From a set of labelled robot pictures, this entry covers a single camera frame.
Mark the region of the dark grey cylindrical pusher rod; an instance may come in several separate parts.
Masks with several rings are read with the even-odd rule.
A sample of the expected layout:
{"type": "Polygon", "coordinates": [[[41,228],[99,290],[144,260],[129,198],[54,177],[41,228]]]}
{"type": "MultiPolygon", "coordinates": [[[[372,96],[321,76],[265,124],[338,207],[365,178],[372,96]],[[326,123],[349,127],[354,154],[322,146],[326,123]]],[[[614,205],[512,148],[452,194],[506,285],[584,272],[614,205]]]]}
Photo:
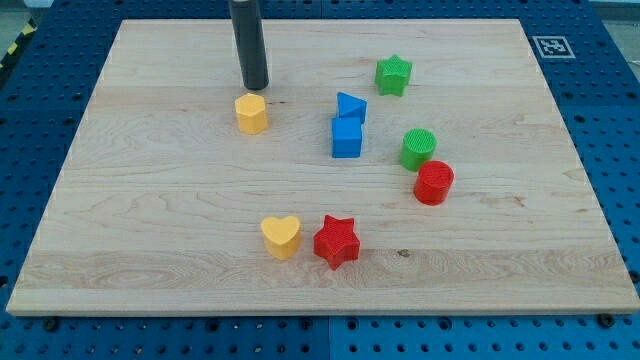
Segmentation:
{"type": "Polygon", "coordinates": [[[259,2],[229,0],[228,5],[243,84],[249,90],[262,90],[269,77],[259,2]]]}

